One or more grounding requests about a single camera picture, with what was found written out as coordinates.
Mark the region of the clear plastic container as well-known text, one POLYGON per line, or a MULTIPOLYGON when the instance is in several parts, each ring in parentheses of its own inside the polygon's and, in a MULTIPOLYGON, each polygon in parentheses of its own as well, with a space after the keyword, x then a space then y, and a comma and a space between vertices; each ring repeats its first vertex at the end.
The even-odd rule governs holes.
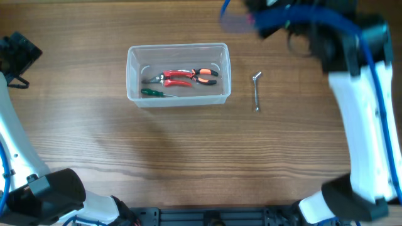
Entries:
POLYGON ((127 97, 138 107, 179 107, 223 104, 231 94, 231 61, 224 43, 191 43, 132 46, 126 64, 127 97), (191 87, 142 84, 144 79, 165 70, 192 72, 183 78, 191 87), (176 97, 154 97, 141 93, 152 89, 176 97))

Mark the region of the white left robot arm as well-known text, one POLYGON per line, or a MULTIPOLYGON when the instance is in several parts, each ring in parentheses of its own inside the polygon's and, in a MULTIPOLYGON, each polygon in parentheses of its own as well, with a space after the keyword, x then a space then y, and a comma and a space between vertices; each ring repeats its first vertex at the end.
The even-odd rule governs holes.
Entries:
POLYGON ((89 192, 70 169, 51 171, 26 135, 9 89, 27 89, 22 74, 42 51, 21 33, 1 38, 1 223, 140 225, 120 199, 89 192))

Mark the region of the silver hex wrench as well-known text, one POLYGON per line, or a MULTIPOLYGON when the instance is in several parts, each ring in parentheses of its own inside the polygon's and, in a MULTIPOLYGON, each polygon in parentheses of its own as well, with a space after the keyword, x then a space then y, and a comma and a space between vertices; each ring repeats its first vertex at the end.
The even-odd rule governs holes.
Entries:
POLYGON ((259 112, 259 99, 258 99, 258 78, 262 76, 262 72, 259 71, 253 76, 254 83, 254 100, 255 100, 255 111, 259 112))

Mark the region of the red handled pruning shears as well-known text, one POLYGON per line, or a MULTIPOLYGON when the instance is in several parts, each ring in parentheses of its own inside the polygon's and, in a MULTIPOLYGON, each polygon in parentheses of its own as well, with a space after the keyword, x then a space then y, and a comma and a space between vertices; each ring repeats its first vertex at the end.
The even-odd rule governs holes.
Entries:
POLYGON ((192 78, 192 72, 180 70, 165 70, 159 75, 144 79, 142 84, 160 83, 164 87, 183 86, 191 87, 190 82, 184 81, 183 78, 192 78))

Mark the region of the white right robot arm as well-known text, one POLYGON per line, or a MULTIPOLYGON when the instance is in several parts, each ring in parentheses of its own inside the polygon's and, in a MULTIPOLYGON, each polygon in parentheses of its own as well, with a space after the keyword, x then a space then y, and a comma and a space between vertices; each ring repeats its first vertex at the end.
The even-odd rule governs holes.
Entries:
POLYGON ((350 171, 298 202, 304 223, 372 222, 401 200, 401 151, 393 112, 389 26, 355 1, 246 1, 262 38, 284 29, 309 40, 340 109, 350 171))

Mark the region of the green handled screwdriver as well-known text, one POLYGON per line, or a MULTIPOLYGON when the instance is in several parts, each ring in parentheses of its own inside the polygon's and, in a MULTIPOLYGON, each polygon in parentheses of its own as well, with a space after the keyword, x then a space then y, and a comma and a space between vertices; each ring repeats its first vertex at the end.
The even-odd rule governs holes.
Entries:
POLYGON ((176 95, 165 94, 163 92, 152 90, 152 89, 141 89, 141 93, 148 96, 154 97, 176 97, 176 95))

